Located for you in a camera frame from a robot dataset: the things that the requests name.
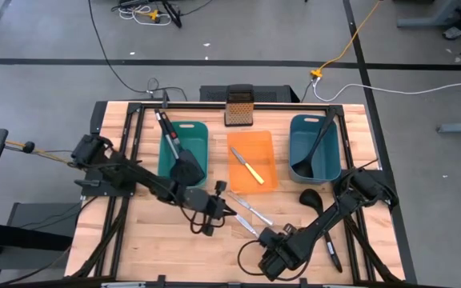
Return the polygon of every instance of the yellow knife handle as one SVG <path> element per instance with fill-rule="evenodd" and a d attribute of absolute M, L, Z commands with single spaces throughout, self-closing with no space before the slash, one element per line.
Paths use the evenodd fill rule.
<path fill-rule="evenodd" d="M 245 166 L 250 171 L 250 173 L 252 173 L 252 176 L 254 176 L 255 180 L 257 180 L 257 182 L 262 185 L 264 180 L 261 178 L 261 176 L 259 176 L 259 174 L 257 174 L 257 172 L 255 172 L 254 168 L 252 168 L 248 163 L 245 163 Z"/>

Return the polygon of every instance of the knife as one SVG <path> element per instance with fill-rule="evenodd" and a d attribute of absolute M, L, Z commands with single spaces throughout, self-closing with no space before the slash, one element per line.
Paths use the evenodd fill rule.
<path fill-rule="evenodd" d="M 230 150 L 236 156 L 239 162 L 243 164 L 250 171 L 250 173 L 252 173 L 252 176 L 254 176 L 255 180 L 257 180 L 257 182 L 259 182 L 259 184 L 262 185 L 264 183 L 264 180 L 261 178 L 261 176 L 259 176 L 259 174 L 257 174 L 257 172 L 255 172 L 254 168 L 252 168 L 252 166 L 250 166 L 250 164 L 248 164 L 247 161 L 245 161 L 243 156 L 241 156 L 241 154 L 239 154 L 238 151 L 234 149 L 234 147 L 231 147 Z"/>
<path fill-rule="evenodd" d="M 264 217 L 262 214 L 260 214 L 256 209 L 254 209 L 252 206 L 250 206 L 250 204 L 248 204 L 248 202 L 245 201 L 245 199 L 239 197 L 234 192 L 227 191 L 226 193 L 229 194 L 229 196 L 231 198 L 233 198 L 237 203 L 241 204 L 241 206 L 247 208 L 253 214 L 255 214 L 255 216 L 257 216 L 257 217 L 259 217 L 259 219 L 263 220 L 263 222 L 265 222 L 268 226 L 273 226 L 273 221 L 271 221 L 270 219 L 268 219 L 268 218 Z"/>
<path fill-rule="evenodd" d="M 241 215 L 239 214 L 236 214 L 235 217 L 236 219 L 238 219 L 241 225 L 243 225 L 243 227 L 247 228 L 247 230 L 249 230 L 253 235 L 255 235 L 255 237 L 259 238 L 259 234 L 257 233 L 257 231 L 254 229 L 254 227 L 252 227 L 252 225 L 250 225 L 250 223 L 247 220 L 245 220 L 245 218 L 241 217 Z"/>

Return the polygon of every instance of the blue plastic bin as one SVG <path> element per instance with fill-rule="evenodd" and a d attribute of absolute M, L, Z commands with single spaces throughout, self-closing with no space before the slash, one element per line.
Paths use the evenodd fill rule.
<path fill-rule="evenodd" d="M 335 180 L 341 174 L 339 157 L 339 139 L 337 125 L 331 123 L 327 134 L 319 143 L 312 158 L 313 178 L 296 174 L 291 168 L 302 161 L 312 148 L 318 137 L 319 127 L 325 116 L 300 114 L 291 120 L 289 132 L 289 176 L 297 183 L 320 184 Z"/>

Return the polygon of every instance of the spatula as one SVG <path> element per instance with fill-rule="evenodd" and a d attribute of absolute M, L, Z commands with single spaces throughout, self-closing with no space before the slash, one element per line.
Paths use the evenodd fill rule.
<path fill-rule="evenodd" d="M 175 133 L 174 126 L 170 122 L 165 112 L 161 113 L 162 121 L 165 123 L 166 130 L 172 139 L 174 146 L 178 149 L 178 159 L 175 160 L 175 164 L 170 169 L 170 178 L 186 186 L 197 185 L 206 174 L 202 170 L 202 167 L 198 163 L 197 159 L 189 150 L 182 148 L 181 142 L 178 139 L 177 133 Z"/>

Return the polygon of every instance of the electrical plug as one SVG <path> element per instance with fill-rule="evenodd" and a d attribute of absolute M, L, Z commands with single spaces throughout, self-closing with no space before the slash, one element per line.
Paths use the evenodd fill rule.
<path fill-rule="evenodd" d="M 321 72 L 321 69 L 318 68 L 317 70 L 312 70 L 311 71 L 311 76 L 312 76 L 312 78 L 321 78 L 321 77 L 323 77 L 323 73 Z"/>

